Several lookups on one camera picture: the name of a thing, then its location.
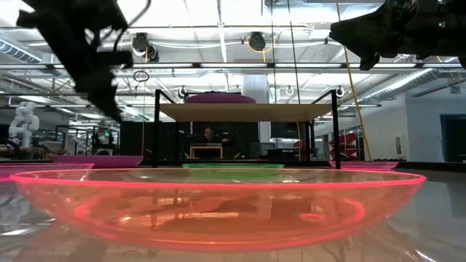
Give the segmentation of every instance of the glossy floor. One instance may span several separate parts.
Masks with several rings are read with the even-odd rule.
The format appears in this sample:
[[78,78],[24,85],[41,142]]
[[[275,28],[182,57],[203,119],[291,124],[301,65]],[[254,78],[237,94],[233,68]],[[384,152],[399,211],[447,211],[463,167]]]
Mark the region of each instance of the glossy floor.
[[[431,175],[442,176],[443,173]],[[36,211],[11,186],[3,187],[7,188],[7,194],[0,195],[0,262],[455,262],[464,261],[466,257],[466,183],[426,182],[415,198],[395,215],[342,239],[241,253],[163,250],[92,238]]]

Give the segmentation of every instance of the black equipment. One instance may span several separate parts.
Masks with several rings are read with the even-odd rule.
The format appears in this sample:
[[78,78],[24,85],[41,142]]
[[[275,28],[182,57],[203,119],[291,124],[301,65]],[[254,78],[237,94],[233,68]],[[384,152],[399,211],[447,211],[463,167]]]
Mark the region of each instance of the black equipment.
[[249,39],[250,48],[254,49],[257,52],[262,52],[264,51],[265,45],[266,45],[265,40],[261,32],[253,32],[250,35],[250,39]]
[[466,68],[465,0],[385,0],[375,12],[333,23],[330,37],[361,58],[370,70],[380,57],[459,57]]
[[[117,86],[111,67],[133,66],[131,51],[117,51],[117,44],[126,29],[149,8],[146,8],[130,24],[127,23],[117,0],[23,0],[35,12],[20,11],[17,25],[37,28],[57,55],[65,69],[76,82],[75,90],[87,95],[87,99],[105,115],[120,122],[120,110],[114,96]],[[103,39],[100,31],[111,28],[120,31],[112,51],[98,52]],[[86,34],[90,31],[93,38]]]

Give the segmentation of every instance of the cable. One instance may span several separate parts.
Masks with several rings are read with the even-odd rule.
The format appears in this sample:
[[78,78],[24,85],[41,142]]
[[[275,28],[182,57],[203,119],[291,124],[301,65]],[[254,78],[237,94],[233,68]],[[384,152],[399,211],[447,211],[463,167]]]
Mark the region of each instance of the cable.
[[301,95],[299,94],[298,65],[296,64],[296,49],[294,48],[293,22],[291,21],[290,0],[288,3],[288,14],[290,15],[291,43],[293,44],[294,73],[296,75],[296,89],[298,90],[298,104],[301,104]]
[[[338,3],[338,0],[335,0],[335,5],[336,5],[336,12],[338,14],[338,20],[341,22],[340,5]],[[363,116],[361,114],[361,108],[359,106],[358,95],[356,94],[355,85],[354,85],[354,83],[352,81],[350,59],[348,58],[348,50],[347,50],[347,47],[345,47],[345,46],[343,46],[343,49],[344,49],[344,58],[346,59],[346,63],[347,63],[349,83],[351,84],[351,93],[352,93],[353,98],[355,99],[356,111],[358,111],[359,122],[360,122],[360,125],[361,125],[361,130],[363,131],[363,139],[364,139],[364,143],[366,144],[366,148],[367,148],[367,155],[369,156],[369,161],[372,161],[371,150],[370,150],[370,146],[369,146],[369,141],[368,141],[367,136],[366,136],[366,130],[364,129]]]
[[136,17],[134,17],[134,19],[128,24],[128,26],[124,27],[122,29],[121,32],[119,32],[119,35],[118,37],[116,38],[115,40],[115,43],[114,43],[114,52],[116,52],[118,50],[118,43],[119,41],[122,39],[123,37],[123,34],[125,33],[125,31],[132,25],[134,25],[134,23],[138,22],[138,20],[144,15],[146,14],[147,10],[149,10],[149,7],[151,7],[151,4],[152,4],[152,0],[147,0],[147,4],[146,6],[144,7],[144,9],[142,11],[139,12],[138,15],[136,15]]
[[[275,39],[274,37],[274,0],[270,0],[270,12],[272,19],[272,26],[271,26],[271,32],[272,32],[272,39]],[[275,48],[272,49],[272,62],[275,63]],[[277,104],[277,67],[274,66],[274,92],[275,92],[275,105]],[[275,138],[275,148],[278,148],[278,139]]]
[[301,161],[301,128],[299,128],[299,123],[296,123],[296,126],[298,127],[298,147],[299,147],[299,161]]

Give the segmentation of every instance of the wooden tabletop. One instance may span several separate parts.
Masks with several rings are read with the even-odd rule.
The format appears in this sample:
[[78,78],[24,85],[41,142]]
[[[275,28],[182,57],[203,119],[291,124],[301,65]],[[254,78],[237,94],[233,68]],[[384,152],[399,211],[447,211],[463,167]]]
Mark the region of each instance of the wooden tabletop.
[[162,104],[178,122],[309,122],[331,111],[330,104]]

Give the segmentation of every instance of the white humanoid robot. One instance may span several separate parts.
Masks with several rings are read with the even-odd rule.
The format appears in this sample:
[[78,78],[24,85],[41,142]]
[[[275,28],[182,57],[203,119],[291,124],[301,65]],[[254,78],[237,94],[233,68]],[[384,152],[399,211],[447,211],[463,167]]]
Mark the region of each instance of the white humanoid robot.
[[33,115],[33,110],[35,108],[35,103],[20,103],[20,106],[15,110],[15,119],[8,129],[10,139],[18,144],[19,138],[21,137],[21,146],[25,148],[31,146],[32,132],[39,130],[39,118]]

